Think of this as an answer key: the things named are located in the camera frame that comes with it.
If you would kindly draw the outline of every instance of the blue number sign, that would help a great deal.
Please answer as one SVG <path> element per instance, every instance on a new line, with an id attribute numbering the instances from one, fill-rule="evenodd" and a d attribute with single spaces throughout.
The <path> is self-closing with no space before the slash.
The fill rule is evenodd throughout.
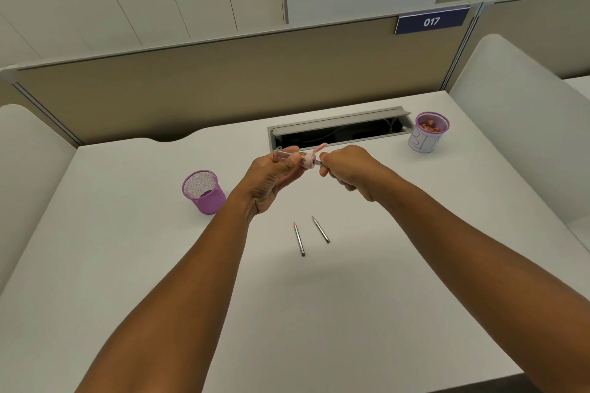
<path id="1" fill-rule="evenodd" d="M 443 28 L 460 27 L 465 22 L 469 7 L 433 13 L 400 16 L 395 34 L 427 32 Z"/>

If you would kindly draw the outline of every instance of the person's right hand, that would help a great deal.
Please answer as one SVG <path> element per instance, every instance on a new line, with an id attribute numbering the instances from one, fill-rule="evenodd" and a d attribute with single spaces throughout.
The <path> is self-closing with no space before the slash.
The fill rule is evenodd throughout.
<path id="1" fill-rule="evenodd" d="M 379 161 L 371 157 L 365 148 L 349 145 L 341 150 L 322 152 L 320 176 L 330 174 L 348 191 L 359 190 L 369 202 L 375 202 L 369 189 L 369 183 L 379 174 L 387 171 Z"/>

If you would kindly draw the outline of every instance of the hand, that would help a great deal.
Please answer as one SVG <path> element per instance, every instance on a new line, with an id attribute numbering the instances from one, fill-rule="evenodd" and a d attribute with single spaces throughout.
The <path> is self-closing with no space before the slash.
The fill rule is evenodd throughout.
<path id="1" fill-rule="evenodd" d="M 290 146 L 283 151 L 292 152 L 288 160 L 273 162 L 272 153 L 255 159 L 232 191 L 245 196 L 252 203 L 252 216 L 267 211 L 278 192 L 299 179 L 306 171 L 299 166 L 301 157 L 298 146 Z"/>
<path id="2" fill-rule="evenodd" d="M 324 164 L 320 168 L 320 176 L 325 177 L 330 174 L 348 191 L 358 189 L 369 202 L 375 202 L 369 190 L 369 182 L 379 173 L 389 170 L 372 158 L 365 148 L 356 145 L 349 145 L 332 152 L 322 152 L 320 160 Z"/>

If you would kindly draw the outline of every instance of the empty purple cup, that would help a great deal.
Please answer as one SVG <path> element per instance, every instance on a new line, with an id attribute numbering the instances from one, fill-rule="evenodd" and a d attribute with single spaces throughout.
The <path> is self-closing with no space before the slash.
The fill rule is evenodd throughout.
<path id="1" fill-rule="evenodd" d="M 433 132 L 423 129 L 421 125 L 428 125 L 428 120 L 432 120 L 434 122 L 432 127 L 439 128 L 440 131 Z M 444 115 L 436 112 L 423 112 L 422 114 L 418 114 L 416 116 L 416 126 L 412 131 L 412 135 L 408 138 L 409 147 L 414 151 L 422 152 L 424 154 L 432 152 L 436 144 L 439 143 L 441 136 L 448 131 L 449 126 L 450 123 Z"/>
<path id="2" fill-rule="evenodd" d="M 217 176 L 208 169 L 189 175 L 182 182 L 182 194 L 203 214 L 215 214 L 225 202 L 225 193 L 219 186 Z"/>

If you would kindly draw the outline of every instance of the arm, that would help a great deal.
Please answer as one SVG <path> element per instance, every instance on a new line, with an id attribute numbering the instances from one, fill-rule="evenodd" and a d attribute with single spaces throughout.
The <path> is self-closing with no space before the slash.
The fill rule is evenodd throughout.
<path id="1" fill-rule="evenodd" d="M 363 148 L 347 146 L 323 153 L 321 160 L 322 176 L 329 171 L 391 214 L 441 281 L 539 388 L 590 392 L 588 300 Z"/>
<path id="2" fill-rule="evenodd" d="M 193 247 L 109 337 L 77 393 L 203 389 L 250 221 L 303 174 L 298 157 L 252 163 Z"/>

